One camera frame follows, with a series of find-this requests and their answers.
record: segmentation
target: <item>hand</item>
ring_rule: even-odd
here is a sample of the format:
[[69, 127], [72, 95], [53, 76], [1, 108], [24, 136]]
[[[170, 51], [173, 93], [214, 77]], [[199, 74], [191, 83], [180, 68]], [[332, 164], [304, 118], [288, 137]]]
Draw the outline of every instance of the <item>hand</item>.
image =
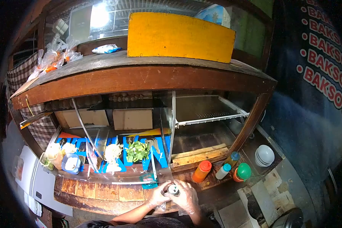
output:
[[153, 193], [151, 197], [146, 201], [146, 205], [150, 208], [155, 208], [156, 206], [159, 206], [163, 204], [164, 202], [170, 201], [170, 198], [167, 196], [164, 196], [161, 192], [163, 189], [171, 183], [171, 180], [164, 182], [162, 185], [158, 186], [153, 190]]
[[193, 197], [197, 197], [195, 189], [187, 182], [182, 180], [174, 180], [173, 183], [178, 187], [180, 194], [174, 196], [170, 193], [165, 193], [175, 204], [181, 209], [192, 215], [195, 212], [199, 212], [199, 205], [195, 205]]

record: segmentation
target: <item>plaid cloth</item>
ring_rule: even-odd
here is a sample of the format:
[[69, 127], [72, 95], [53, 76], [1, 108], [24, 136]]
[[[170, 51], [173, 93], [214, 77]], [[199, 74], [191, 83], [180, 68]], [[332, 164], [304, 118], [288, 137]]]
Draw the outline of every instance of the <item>plaid cloth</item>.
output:
[[[34, 71], [35, 66], [38, 61], [38, 52], [34, 53], [31, 57], [26, 59], [24, 62], [19, 64], [14, 69], [6, 73], [6, 81], [9, 88], [9, 96], [11, 96], [16, 90], [18, 90], [22, 84], [24, 84], [31, 73]], [[31, 110], [34, 115], [39, 114], [45, 110], [44, 104], [32, 105]], [[29, 108], [20, 109], [20, 113], [24, 120], [27, 120], [32, 116]], [[48, 143], [50, 142], [53, 134], [55, 133], [56, 126], [53, 123], [50, 116], [41, 118], [35, 121], [31, 125], [27, 126], [34, 139], [37, 141], [38, 145], [46, 150]]]

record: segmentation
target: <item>white refrigerator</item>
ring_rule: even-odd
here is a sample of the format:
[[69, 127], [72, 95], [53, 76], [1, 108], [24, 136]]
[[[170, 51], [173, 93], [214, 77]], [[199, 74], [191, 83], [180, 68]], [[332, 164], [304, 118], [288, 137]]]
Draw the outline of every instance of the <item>white refrigerator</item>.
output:
[[28, 146], [24, 146], [19, 156], [23, 159], [21, 180], [15, 178], [18, 185], [41, 204], [65, 215], [73, 216], [73, 208], [55, 201], [55, 176], [43, 171], [43, 166]]

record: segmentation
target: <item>white bowl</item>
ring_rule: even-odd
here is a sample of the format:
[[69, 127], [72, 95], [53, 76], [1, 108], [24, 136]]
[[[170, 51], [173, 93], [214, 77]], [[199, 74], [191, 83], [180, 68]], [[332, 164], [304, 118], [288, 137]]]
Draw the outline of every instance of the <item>white bowl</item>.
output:
[[271, 162], [271, 163], [264, 162], [264, 161], [260, 158], [260, 156], [259, 156], [257, 150], [256, 150], [256, 152], [255, 152], [255, 159], [258, 160], [258, 161], [259, 161], [261, 164], [263, 164], [263, 165], [269, 166], [269, 165], [272, 164], [272, 162]]
[[275, 160], [274, 151], [267, 145], [260, 145], [257, 154], [261, 161], [265, 163], [272, 163]]
[[268, 167], [270, 166], [271, 164], [266, 164], [266, 163], [262, 163], [260, 161], [260, 159], [258, 159], [257, 155], [255, 154], [255, 163], [256, 165], [260, 166], [260, 167]]
[[268, 166], [270, 166], [270, 165], [263, 165], [263, 164], [261, 164], [258, 160], [257, 160], [257, 158], [255, 158], [255, 163], [256, 163], [256, 165], [257, 166], [259, 166], [259, 167], [268, 167]]

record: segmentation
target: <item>green vegetables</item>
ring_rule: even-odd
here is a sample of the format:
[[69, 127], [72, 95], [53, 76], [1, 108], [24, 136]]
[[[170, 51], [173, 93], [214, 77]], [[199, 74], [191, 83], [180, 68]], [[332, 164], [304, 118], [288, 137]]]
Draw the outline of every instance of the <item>green vegetables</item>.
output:
[[129, 144], [129, 148], [126, 149], [126, 151], [128, 162], [136, 162], [138, 160], [148, 159], [148, 154], [150, 153], [148, 144], [141, 143], [140, 141], [135, 141], [132, 144]]
[[48, 158], [46, 158], [45, 160], [44, 160], [44, 163], [43, 163], [45, 166], [48, 166], [49, 164], [50, 164], [50, 161], [48, 160]]

